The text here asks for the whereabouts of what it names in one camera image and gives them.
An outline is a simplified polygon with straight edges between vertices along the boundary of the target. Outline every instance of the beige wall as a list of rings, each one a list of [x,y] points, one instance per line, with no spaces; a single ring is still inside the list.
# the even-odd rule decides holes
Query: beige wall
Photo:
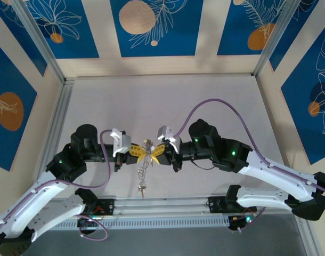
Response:
[[[256,55],[217,56],[232,0],[204,0],[196,54],[122,58],[109,1],[82,0],[99,59],[57,59],[66,77],[252,73]]]
[[[60,92],[60,83],[47,68],[38,72],[0,18],[0,47],[37,92],[10,172],[0,168],[0,213],[7,210],[32,185],[49,123]]]
[[[275,72],[268,63],[258,78],[284,162],[308,173],[325,173],[325,158],[313,165],[309,164],[281,87],[325,28],[323,13],[325,14],[325,0],[320,0]],[[312,225],[325,255],[325,212]]]

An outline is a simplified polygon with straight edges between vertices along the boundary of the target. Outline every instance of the white robotic arm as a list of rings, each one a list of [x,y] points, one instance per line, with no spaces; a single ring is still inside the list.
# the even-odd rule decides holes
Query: white robotic arm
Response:
[[[255,177],[275,187],[252,189],[231,185],[226,195],[228,202],[236,202],[242,207],[281,208],[308,220],[320,218],[325,209],[325,197],[315,185],[325,188],[324,173],[298,172],[259,156],[246,144],[221,138],[216,127],[201,119],[191,124],[189,134],[191,141],[175,144],[171,141],[175,135],[163,126],[158,131],[162,144],[156,147],[151,157],[159,164],[172,165],[175,172],[181,170],[183,161],[209,159],[222,171]]]
[[[262,161],[248,145],[221,138],[215,127],[201,119],[189,128],[190,142],[182,143],[179,138],[174,140],[171,132],[167,128],[159,130],[158,137],[162,144],[151,153],[157,163],[173,165],[174,171],[178,172],[183,161],[209,159],[222,171],[249,175],[276,187],[251,189],[231,185],[225,201],[228,204],[234,202],[239,211],[252,206],[276,207],[309,220],[319,219],[324,211],[325,197],[311,185],[318,184],[325,188],[325,174],[300,173],[269,159]],[[140,152],[135,150],[138,146],[131,144],[125,132],[113,130],[112,136],[116,145],[104,146],[109,162],[115,163],[115,171],[123,163],[134,164],[142,159]],[[81,213],[91,214],[95,210],[98,199],[86,189],[78,189],[66,201],[43,209],[55,195],[86,171],[85,162],[105,162],[101,145],[98,144],[97,130],[92,125],[80,126],[71,136],[71,143],[54,157],[36,183],[10,210],[0,215],[1,255],[20,255],[31,242],[61,221]],[[296,176],[287,175],[274,167]]]
[[[138,159],[130,152],[131,138],[117,130],[114,145],[104,145],[108,161],[118,170],[123,163]],[[46,171],[31,188],[6,212],[0,215],[0,254],[21,255],[41,234],[61,221],[91,214],[99,202],[89,189],[78,189],[66,201],[44,209],[45,205],[83,174],[85,162],[105,162],[105,154],[98,144],[97,130],[92,125],[80,126],[71,136],[71,143],[54,156]]]

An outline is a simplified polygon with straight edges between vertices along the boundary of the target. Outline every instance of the purple cable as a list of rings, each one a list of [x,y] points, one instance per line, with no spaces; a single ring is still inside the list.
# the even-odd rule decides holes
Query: purple cable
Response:
[[[89,221],[93,221],[93,222],[95,222],[96,224],[98,224],[98,225],[99,225],[99,226],[104,230],[104,232],[105,232],[105,236],[104,236],[104,238],[93,238],[93,237],[88,237],[88,236],[83,235],[81,229],[79,229],[78,231],[79,231],[79,233],[81,234],[82,237],[84,237],[84,238],[86,238],[86,239],[88,239],[88,240],[98,241],[98,242],[100,242],[100,241],[104,241],[104,240],[106,240],[106,239],[108,238],[108,231],[107,231],[107,228],[106,228],[104,225],[102,225],[99,221],[94,220],[93,218],[91,218],[91,217],[89,217],[89,216],[85,216],[85,215],[75,215],[75,217],[83,218],[83,219],[87,219],[87,220],[89,220]]]
[[[253,137],[251,136],[251,133],[250,133],[250,131],[249,131],[249,129],[248,129],[246,123],[244,122],[242,116],[238,113],[238,111],[237,111],[237,110],[236,110],[236,109],[235,109],[231,104],[229,104],[229,103],[227,103],[226,101],[221,100],[221,99],[208,99],[208,100],[204,100],[204,101],[202,101],[201,103],[199,103],[198,105],[196,105],[196,106],[191,110],[191,112],[189,113],[188,117],[186,118],[184,124],[182,125],[182,127],[180,128],[180,130],[179,130],[179,131],[174,135],[174,137],[177,138],[177,137],[182,133],[182,131],[185,129],[186,125],[188,124],[188,122],[189,122],[191,116],[193,115],[193,113],[194,113],[194,112],[195,112],[195,111],[196,111],[200,106],[204,105],[205,103],[213,102],[213,101],[217,101],[217,102],[223,103],[223,104],[227,105],[227,106],[228,106],[232,111],[234,111],[234,113],[238,116],[238,119],[240,119],[240,121],[241,121],[241,123],[242,123],[242,125],[243,125],[243,127],[244,127],[244,129],[245,129],[245,131],[246,131],[246,133],[247,133],[248,136],[249,136],[249,139],[250,139],[251,143],[253,144],[253,148],[255,149],[255,151],[256,151],[257,155],[259,156],[259,158],[261,159],[261,161],[263,161],[267,166],[271,166],[271,163],[269,163],[269,162],[264,158],[264,156],[261,154],[261,152],[258,150],[257,145],[256,145],[256,143],[255,143]],[[323,187],[321,187],[321,186],[319,186],[319,185],[317,185],[317,184],[311,183],[309,180],[304,179],[304,178],[302,178],[302,177],[300,177],[300,176],[298,176],[298,175],[296,175],[296,174],[294,174],[294,173],[288,172],[287,170],[282,169],[282,168],[279,168],[279,167],[277,167],[277,166],[272,166],[271,168],[273,168],[274,170],[277,170],[277,171],[279,171],[279,172],[281,172],[281,173],[283,173],[283,174],[286,174],[286,175],[289,175],[289,176],[291,176],[291,177],[293,177],[293,178],[296,178],[296,179],[298,179],[298,180],[300,180],[300,181],[302,181],[302,182],[304,182],[304,183],[306,183],[306,184],[310,184],[311,186],[313,186],[313,187],[315,187],[315,188],[317,188],[317,189],[319,189],[319,190],[325,192],[325,188],[323,188]]]
[[[76,183],[73,183],[73,182],[69,182],[69,181],[65,181],[65,180],[50,180],[50,181],[47,181],[45,183],[43,183],[42,185],[38,186],[37,188],[35,188],[35,192],[40,192],[43,188],[45,188],[46,186],[48,185],[51,185],[51,184],[55,184],[55,183],[63,183],[63,184],[66,184],[66,185],[70,185],[70,186],[76,186],[78,188],[84,188],[84,189],[98,189],[98,188],[102,188],[104,186],[107,185],[107,183],[109,182],[109,179],[110,179],[110,163],[109,163],[109,159],[108,159],[108,154],[107,154],[107,151],[105,149],[105,146],[104,146],[104,143],[103,143],[103,135],[106,133],[106,132],[111,132],[112,130],[104,130],[100,133],[100,143],[101,143],[101,148],[102,148],[102,152],[103,152],[103,155],[104,155],[104,159],[105,159],[105,162],[107,163],[107,167],[108,167],[108,178],[105,180],[104,183],[102,183],[101,185],[98,185],[98,186],[84,186],[84,185],[80,185],[80,184],[76,184]],[[26,197],[24,197],[6,216],[5,218],[3,219],[3,221],[6,223],[8,221],[8,219],[20,208],[23,206],[23,204],[25,204],[27,201],[29,201],[33,196],[35,195],[35,193],[30,193],[28,194]]]
[[[245,227],[242,227],[240,229],[240,231],[246,229],[247,227],[250,227],[254,222],[256,222],[256,219],[262,215],[262,213],[264,212],[264,210],[265,210],[265,207],[263,207],[262,210],[260,210],[260,212],[258,213],[258,215],[256,215],[256,217],[254,218],[254,220],[250,224],[247,224]]]

